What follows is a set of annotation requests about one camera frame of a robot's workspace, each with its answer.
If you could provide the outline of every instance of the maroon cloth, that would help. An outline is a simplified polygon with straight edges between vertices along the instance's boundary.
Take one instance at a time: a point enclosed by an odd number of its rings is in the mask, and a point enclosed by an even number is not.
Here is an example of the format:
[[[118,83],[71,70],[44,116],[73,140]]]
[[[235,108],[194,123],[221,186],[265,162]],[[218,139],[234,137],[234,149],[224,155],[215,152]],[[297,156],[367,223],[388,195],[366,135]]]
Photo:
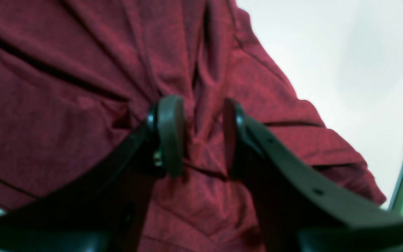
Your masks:
[[[385,201],[233,0],[0,0],[0,207],[82,175],[170,94],[185,99],[188,157],[182,178],[157,183],[139,251],[264,251],[249,192],[227,178],[227,96],[307,164]]]

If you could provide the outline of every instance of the black plastic arm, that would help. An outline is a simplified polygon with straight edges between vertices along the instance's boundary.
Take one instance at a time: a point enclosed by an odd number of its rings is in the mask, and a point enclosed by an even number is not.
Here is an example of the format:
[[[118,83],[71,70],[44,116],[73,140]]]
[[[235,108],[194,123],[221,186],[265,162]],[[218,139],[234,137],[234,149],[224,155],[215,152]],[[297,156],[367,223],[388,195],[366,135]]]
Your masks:
[[[232,99],[227,166],[253,196],[269,252],[403,252],[403,217],[339,187],[299,160]]]
[[[0,217],[8,252],[135,251],[152,188],[183,169],[183,100],[168,96],[105,159],[49,196]]]

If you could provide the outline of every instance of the hole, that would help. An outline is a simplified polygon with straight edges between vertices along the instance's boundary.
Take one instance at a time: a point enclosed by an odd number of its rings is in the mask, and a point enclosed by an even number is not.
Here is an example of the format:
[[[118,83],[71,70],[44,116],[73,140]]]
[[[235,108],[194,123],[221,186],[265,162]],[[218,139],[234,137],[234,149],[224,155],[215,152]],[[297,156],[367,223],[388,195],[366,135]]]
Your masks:
[[[324,194],[323,190],[320,190],[320,189],[317,189],[317,188],[314,188],[313,192],[316,193],[317,195],[320,195],[320,196],[322,196]]]

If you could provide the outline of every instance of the wrinkled fabric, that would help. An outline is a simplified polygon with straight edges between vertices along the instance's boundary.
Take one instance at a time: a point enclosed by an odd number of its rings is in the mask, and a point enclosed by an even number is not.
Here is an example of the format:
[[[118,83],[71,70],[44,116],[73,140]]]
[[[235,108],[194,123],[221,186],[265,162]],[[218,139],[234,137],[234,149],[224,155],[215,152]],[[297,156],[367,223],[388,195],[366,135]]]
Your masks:
[[[184,97],[184,176],[157,182],[139,251],[264,251],[250,193],[227,176],[225,97],[323,175],[385,201],[233,0],[0,0],[0,207],[79,177],[172,94]]]

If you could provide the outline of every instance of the white wall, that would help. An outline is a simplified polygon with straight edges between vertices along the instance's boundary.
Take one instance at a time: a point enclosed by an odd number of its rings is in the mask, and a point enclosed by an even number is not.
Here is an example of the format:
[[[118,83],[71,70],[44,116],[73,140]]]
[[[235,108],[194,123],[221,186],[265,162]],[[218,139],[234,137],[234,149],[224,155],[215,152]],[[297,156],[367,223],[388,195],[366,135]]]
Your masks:
[[[368,162],[387,207],[403,162],[403,0],[237,0],[290,79]]]

